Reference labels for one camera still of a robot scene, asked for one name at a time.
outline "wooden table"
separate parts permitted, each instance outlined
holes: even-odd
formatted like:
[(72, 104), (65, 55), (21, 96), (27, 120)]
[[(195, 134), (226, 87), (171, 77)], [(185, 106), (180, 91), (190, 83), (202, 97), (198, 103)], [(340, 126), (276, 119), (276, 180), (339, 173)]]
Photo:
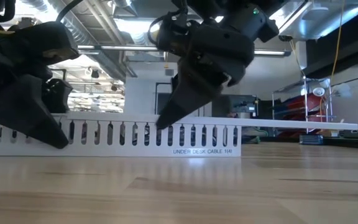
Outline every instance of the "wooden table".
[(358, 149), (262, 143), (245, 145), (242, 158), (0, 157), (7, 223), (358, 223)]

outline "table surface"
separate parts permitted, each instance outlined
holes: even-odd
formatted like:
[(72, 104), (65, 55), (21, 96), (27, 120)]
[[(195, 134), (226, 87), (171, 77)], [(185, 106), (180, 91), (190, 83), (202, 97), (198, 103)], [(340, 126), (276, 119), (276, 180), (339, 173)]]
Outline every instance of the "table surface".
[(0, 223), (358, 223), (358, 149), (242, 158), (0, 157)]

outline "white cable tray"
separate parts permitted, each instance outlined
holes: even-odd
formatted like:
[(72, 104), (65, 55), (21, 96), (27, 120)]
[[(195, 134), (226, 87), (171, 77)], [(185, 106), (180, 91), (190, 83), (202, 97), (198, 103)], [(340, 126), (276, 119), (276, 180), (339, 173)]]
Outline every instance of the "white cable tray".
[(0, 125), (0, 156), (237, 157), (241, 126), (358, 128), (344, 123), (187, 117), (157, 131), (156, 115), (71, 112), (54, 117), (70, 140), (66, 148), (55, 149)]

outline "wood grain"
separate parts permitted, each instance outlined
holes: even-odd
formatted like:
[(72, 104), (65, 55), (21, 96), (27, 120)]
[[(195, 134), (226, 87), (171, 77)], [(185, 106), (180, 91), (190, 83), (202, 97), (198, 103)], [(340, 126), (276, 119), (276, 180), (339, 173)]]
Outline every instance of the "wood grain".
[(358, 149), (242, 154), (0, 157), (0, 223), (358, 223)]

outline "robotic arm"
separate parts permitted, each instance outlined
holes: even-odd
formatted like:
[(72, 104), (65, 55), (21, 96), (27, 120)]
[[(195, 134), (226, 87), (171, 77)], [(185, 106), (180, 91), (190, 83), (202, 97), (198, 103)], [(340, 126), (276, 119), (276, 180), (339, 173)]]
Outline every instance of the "robotic arm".
[[(275, 21), (253, 1), (173, 0), (179, 8), (156, 19), (162, 21), (157, 39), (159, 49), (181, 58), (178, 74), (172, 78), (172, 94), (161, 112), (157, 128), (164, 129), (222, 92), (224, 83), (240, 82), (254, 59), (254, 41), (266, 42), (278, 35)], [(188, 21), (188, 7), (203, 19)], [(224, 16), (217, 23), (214, 18)]]

